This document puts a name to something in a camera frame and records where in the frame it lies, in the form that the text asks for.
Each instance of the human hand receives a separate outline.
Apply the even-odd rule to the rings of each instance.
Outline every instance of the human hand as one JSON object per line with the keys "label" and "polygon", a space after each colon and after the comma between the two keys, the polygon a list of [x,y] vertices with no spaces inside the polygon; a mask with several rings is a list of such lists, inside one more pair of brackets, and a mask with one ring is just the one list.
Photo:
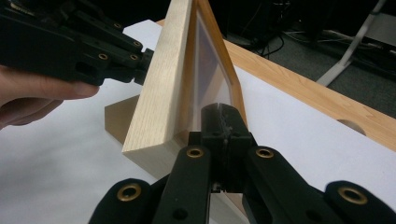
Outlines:
{"label": "human hand", "polygon": [[91,97],[98,91],[80,81],[66,82],[0,65],[0,130],[42,119],[63,100]]}

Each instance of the floor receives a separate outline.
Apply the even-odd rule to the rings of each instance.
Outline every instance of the floor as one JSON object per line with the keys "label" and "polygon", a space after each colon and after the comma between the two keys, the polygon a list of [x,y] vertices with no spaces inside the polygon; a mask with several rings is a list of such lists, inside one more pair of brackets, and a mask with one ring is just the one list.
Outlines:
{"label": "floor", "polygon": [[[238,44],[248,42],[233,34],[227,38]],[[324,32],[312,44],[304,33],[288,30],[272,39],[264,51],[262,48],[252,51],[266,54],[282,46],[265,58],[317,81],[342,58],[348,42],[348,37]],[[396,56],[365,44],[356,52],[352,64],[328,88],[396,119]]]}

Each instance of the black cable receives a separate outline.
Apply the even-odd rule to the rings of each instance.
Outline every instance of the black cable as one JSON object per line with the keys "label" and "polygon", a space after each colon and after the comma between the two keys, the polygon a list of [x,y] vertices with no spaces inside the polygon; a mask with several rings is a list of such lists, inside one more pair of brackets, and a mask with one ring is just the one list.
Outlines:
{"label": "black cable", "polygon": [[262,53],[260,54],[260,56],[262,56],[263,58],[265,58],[265,57],[267,56],[268,59],[269,59],[269,56],[270,56],[271,54],[280,51],[280,50],[283,48],[283,46],[285,46],[285,41],[283,40],[282,35],[279,35],[278,37],[280,38],[280,41],[282,41],[282,44],[280,45],[280,47],[277,48],[277,49],[275,49],[275,50],[273,50],[273,51],[269,51],[269,45],[268,45],[268,51],[269,51],[269,52],[266,53],[266,54],[263,54],[263,53],[264,53],[264,49],[263,49],[263,50],[262,50]]}

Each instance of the wooden board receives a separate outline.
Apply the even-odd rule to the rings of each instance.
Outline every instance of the wooden board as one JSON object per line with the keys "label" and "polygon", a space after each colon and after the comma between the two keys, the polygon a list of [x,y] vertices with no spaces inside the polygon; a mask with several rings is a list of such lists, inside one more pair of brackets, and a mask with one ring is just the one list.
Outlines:
{"label": "wooden board", "polygon": [[[173,0],[123,154],[156,178],[169,174],[188,133],[200,130],[201,108],[213,103],[233,105],[246,122],[239,80],[209,4]],[[215,195],[211,202],[219,223],[247,222],[239,196]]]}

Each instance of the metal stand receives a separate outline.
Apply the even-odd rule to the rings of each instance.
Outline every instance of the metal stand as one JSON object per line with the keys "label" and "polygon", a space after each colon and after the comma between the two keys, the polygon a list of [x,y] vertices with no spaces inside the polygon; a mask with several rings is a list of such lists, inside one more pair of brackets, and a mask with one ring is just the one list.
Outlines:
{"label": "metal stand", "polygon": [[370,28],[370,25],[372,24],[375,16],[379,13],[381,10],[382,6],[387,2],[387,0],[379,0],[378,3],[375,5],[373,11],[370,13],[370,15],[367,17],[366,21],[364,24],[361,26],[359,29],[358,33],[356,34],[355,38],[353,39],[352,43],[349,45],[349,48],[346,50],[343,58],[335,64],[329,71],[327,71],[320,79],[318,79],[317,83],[323,86],[328,86],[330,83],[332,83],[333,80],[335,80],[343,71],[346,69],[351,61],[350,58],[355,51],[355,49],[358,47],[359,43],[361,40],[364,38],[365,34]]}

